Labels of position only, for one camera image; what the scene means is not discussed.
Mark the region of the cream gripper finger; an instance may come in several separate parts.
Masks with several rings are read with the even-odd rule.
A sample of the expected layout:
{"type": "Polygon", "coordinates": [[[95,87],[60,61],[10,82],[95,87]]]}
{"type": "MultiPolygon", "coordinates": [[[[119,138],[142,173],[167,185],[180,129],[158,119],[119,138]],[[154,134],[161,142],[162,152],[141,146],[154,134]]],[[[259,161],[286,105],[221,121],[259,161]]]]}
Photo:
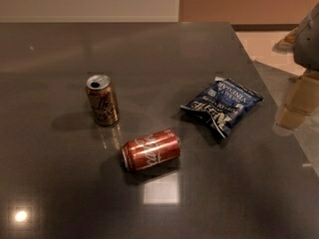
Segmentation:
{"type": "Polygon", "coordinates": [[[306,71],[291,78],[275,122],[278,126],[295,130],[319,107],[319,72],[306,71]]]}

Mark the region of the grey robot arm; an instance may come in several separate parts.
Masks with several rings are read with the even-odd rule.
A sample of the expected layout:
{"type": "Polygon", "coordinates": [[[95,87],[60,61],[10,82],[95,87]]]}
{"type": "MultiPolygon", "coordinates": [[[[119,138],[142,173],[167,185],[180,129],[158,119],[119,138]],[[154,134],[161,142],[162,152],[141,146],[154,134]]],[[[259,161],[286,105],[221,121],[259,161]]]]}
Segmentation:
{"type": "Polygon", "coordinates": [[[278,126],[295,130],[319,107],[319,4],[297,28],[293,46],[294,62],[305,72],[289,81],[278,109],[278,126]]]}

